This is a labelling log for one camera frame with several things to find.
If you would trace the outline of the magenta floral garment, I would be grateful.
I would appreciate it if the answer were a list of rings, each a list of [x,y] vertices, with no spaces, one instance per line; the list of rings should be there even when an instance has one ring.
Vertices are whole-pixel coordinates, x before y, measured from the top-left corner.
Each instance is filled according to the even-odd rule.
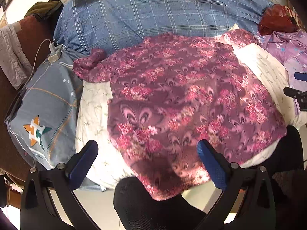
[[[286,134],[268,90],[234,54],[255,42],[243,29],[216,37],[165,33],[74,61],[82,80],[110,84],[108,138],[153,199],[208,181],[197,154],[202,139],[242,164]]]

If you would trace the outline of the lilac floral garment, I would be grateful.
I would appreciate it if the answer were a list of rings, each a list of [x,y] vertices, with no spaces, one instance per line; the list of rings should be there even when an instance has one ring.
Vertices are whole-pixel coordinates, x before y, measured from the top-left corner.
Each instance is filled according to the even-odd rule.
[[[258,44],[274,56],[286,69],[290,88],[306,91],[306,81],[295,78],[295,73],[306,73],[306,32],[274,31],[270,35],[256,35]]]

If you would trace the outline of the grey star-logo pillowcase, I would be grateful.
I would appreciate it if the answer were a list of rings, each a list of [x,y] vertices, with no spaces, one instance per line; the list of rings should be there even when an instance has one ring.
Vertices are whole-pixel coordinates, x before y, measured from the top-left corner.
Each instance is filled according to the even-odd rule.
[[[75,154],[75,134],[83,82],[73,61],[84,55],[58,46],[60,58],[45,60],[13,102],[5,124],[12,142],[30,165],[53,169]]]

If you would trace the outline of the red plastic bag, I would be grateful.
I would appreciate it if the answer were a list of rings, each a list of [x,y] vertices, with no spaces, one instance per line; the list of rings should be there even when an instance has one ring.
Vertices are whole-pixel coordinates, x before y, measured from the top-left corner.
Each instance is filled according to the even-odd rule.
[[[289,7],[274,4],[267,7],[258,24],[260,35],[270,35],[273,32],[293,33],[299,30],[298,16]]]

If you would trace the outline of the cream leaf-print pillow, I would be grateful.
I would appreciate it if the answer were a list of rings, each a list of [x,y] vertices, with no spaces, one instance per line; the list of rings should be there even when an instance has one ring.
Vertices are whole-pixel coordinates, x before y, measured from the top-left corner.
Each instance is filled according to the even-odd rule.
[[[283,88],[287,85],[306,88],[302,81],[290,77],[300,72],[306,65],[301,65],[295,55],[284,60],[284,49],[292,40],[306,36],[300,31],[294,34],[274,33],[273,35],[255,36],[255,43],[246,39],[249,34],[234,26],[228,32],[211,37],[214,43],[229,44],[233,47],[236,57],[245,64],[260,80],[271,95],[277,109],[283,115],[285,123],[300,128],[306,124],[306,113],[299,110],[298,103],[285,96]],[[84,81],[83,93],[78,113],[75,149],[79,152],[82,145],[89,139],[98,143],[99,153],[90,168],[87,178],[101,186],[102,190],[114,189],[125,177],[132,177],[133,171],[124,163],[118,151],[111,145],[108,138],[107,102],[112,98],[109,82],[89,83]]]

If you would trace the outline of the grey cloth on headboard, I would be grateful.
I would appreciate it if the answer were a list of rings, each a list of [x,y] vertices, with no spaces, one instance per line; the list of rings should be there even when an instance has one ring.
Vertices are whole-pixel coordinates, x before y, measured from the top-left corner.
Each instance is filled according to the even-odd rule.
[[[1,68],[11,85],[15,89],[30,76],[32,66],[24,54],[17,32],[21,31],[18,22],[8,24],[1,28]]]

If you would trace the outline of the olive green cloth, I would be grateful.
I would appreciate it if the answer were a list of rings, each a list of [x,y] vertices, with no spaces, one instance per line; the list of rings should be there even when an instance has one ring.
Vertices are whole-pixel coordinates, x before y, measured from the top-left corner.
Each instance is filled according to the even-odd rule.
[[[37,2],[29,8],[24,17],[34,16],[38,21],[44,21],[58,11],[61,11],[63,5],[64,4],[61,0]]]

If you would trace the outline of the blue plaid quilt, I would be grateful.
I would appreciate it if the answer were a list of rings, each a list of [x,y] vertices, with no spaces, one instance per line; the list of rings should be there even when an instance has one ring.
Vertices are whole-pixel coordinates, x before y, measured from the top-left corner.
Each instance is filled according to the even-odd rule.
[[[82,54],[134,46],[147,36],[172,32],[212,37],[238,25],[257,33],[269,0],[69,0],[53,39]]]

